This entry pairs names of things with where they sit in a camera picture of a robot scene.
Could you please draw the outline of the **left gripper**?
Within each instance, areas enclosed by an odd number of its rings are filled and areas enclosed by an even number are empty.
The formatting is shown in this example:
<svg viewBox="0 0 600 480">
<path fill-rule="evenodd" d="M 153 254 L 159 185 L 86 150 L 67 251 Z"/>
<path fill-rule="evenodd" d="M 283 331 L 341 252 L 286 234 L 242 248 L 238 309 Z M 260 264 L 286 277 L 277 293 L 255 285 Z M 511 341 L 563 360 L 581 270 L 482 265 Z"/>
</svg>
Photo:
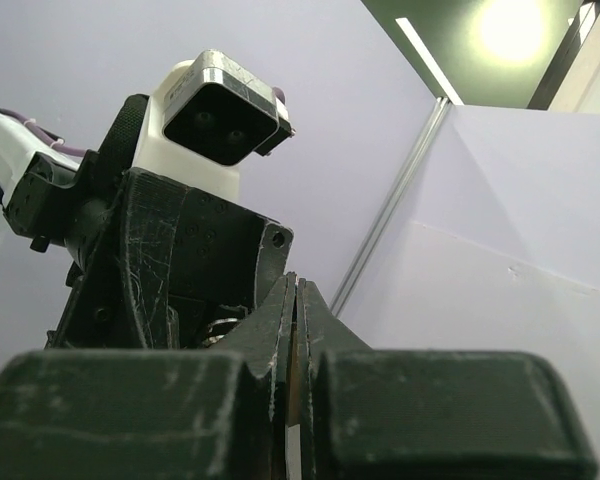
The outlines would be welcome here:
<svg viewBox="0 0 600 480">
<path fill-rule="evenodd" d="M 203 328 L 241 322 L 285 272 L 291 229 L 146 170 L 125 174 L 96 230 L 49 348 L 197 349 Z"/>
</svg>

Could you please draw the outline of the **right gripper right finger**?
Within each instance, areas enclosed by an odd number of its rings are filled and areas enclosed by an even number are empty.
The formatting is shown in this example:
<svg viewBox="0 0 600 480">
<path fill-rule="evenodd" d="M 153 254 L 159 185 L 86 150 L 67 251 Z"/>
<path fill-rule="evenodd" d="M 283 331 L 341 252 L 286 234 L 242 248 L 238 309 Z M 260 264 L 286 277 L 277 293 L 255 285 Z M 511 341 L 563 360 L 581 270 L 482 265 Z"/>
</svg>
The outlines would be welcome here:
<svg viewBox="0 0 600 480">
<path fill-rule="evenodd" d="M 594 479 L 569 391 L 515 351 L 374 350 L 296 287 L 301 472 L 306 479 Z"/>
</svg>

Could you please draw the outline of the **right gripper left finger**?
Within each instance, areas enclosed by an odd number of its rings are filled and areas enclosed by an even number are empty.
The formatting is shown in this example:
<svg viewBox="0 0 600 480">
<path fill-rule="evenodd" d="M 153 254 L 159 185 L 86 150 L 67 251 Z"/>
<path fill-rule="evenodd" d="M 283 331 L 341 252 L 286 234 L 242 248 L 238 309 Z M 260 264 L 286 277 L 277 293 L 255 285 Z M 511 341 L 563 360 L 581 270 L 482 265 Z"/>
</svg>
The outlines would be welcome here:
<svg viewBox="0 0 600 480">
<path fill-rule="evenodd" d="M 210 348 L 49 349 L 0 372 L 0 479 L 284 479 L 296 277 Z"/>
</svg>

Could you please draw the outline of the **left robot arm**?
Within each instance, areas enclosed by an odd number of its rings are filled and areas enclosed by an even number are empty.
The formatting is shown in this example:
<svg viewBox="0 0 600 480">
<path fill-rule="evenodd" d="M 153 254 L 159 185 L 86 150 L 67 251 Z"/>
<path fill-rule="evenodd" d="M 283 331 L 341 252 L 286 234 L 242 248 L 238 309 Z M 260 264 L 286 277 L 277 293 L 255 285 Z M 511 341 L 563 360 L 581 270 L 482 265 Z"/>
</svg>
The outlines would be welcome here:
<svg viewBox="0 0 600 480">
<path fill-rule="evenodd" d="M 66 248 L 51 348 L 196 349 L 264 301 L 293 240 L 278 222 L 132 163 L 148 98 L 128 97 L 76 170 L 35 153 L 4 214 L 35 251 Z"/>
</svg>

